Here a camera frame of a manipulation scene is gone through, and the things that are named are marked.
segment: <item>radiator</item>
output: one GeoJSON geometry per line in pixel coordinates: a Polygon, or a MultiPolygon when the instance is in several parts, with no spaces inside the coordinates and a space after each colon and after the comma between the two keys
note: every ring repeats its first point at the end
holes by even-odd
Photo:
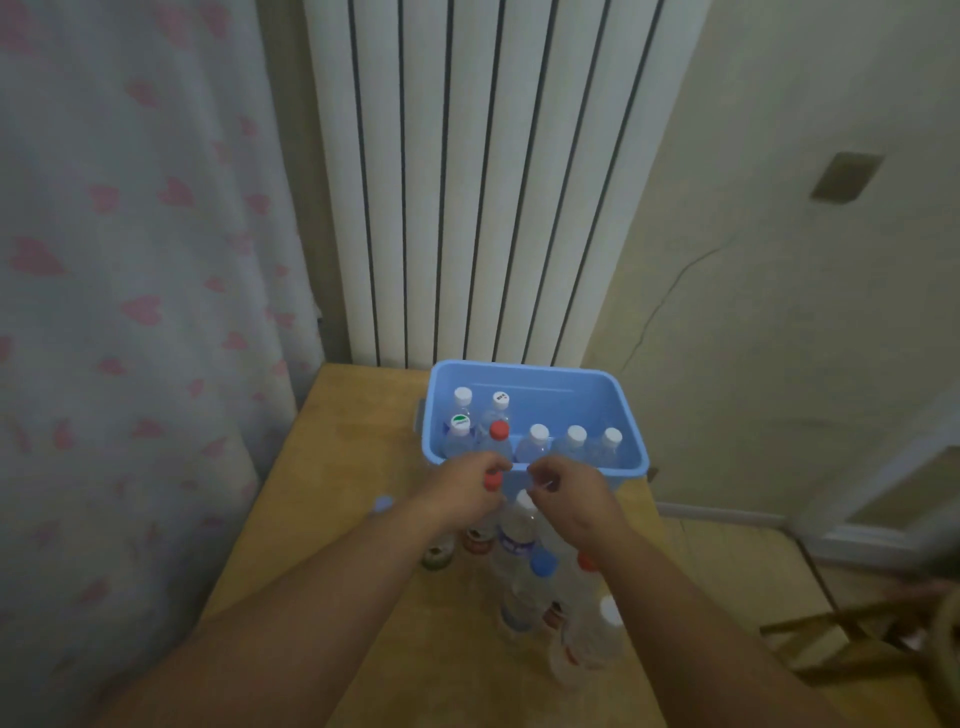
{"type": "Polygon", "coordinates": [[[702,23],[658,89],[663,5],[307,0],[354,362],[580,365],[702,23]]]}

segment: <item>blue plastic basket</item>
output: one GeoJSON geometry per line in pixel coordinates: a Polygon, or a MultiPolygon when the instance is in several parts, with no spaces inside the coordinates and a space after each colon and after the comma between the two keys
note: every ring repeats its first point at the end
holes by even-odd
{"type": "MultiPolygon", "coordinates": [[[[473,391],[475,417],[490,406],[494,392],[510,395],[510,442],[514,448],[530,425],[537,423],[549,428],[551,442],[564,437],[571,425],[584,427],[591,439],[600,437],[607,427],[616,427],[623,433],[617,454],[624,467],[600,469],[611,489],[626,478],[645,475],[650,467],[647,448],[620,383],[606,372],[458,359],[438,362],[430,372],[421,446],[423,456],[434,465],[444,462],[444,418],[457,387],[473,391]]],[[[504,473],[503,494],[513,500],[529,484],[526,464],[514,463],[514,468],[504,473]]]]}

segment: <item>wooden table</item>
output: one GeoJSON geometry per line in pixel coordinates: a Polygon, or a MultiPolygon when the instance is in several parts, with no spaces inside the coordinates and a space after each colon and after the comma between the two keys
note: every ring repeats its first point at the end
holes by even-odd
{"type": "MultiPolygon", "coordinates": [[[[426,465],[413,430],[427,372],[325,364],[206,604],[209,619],[360,522],[373,499],[403,497],[426,465]]],[[[645,480],[617,492],[633,526],[663,548],[645,480]]],[[[663,725],[633,653],[568,692],[546,638],[509,645],[495,629],[491,575],[459,551],[418,568],[331,725],[663,725]]]]}

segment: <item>white curtain with pink hearts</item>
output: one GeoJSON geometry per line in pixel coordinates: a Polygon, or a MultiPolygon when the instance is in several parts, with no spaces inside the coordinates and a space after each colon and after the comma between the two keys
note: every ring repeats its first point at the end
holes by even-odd
{"type": "Polygon", "coordinates": [[[181,639],[323,360],[253,0],[0,0],[0,705],[181,639]]]}

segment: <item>blue bottle cap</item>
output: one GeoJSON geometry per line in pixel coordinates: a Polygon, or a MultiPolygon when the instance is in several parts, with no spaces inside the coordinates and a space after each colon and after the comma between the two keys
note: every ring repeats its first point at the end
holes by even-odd
{"type": "Polygon", "coordinates": [[[557,570],[557,557],[545,548],[537,548],[530,557],[530,571],[546,578],[557,570]]]}
{"type": "Polygon", "coordinates": [[[377,496],[373,502],[371,513],[383,513],[389,511],[394,506],[394,499],[390,496],[377,496]]]}

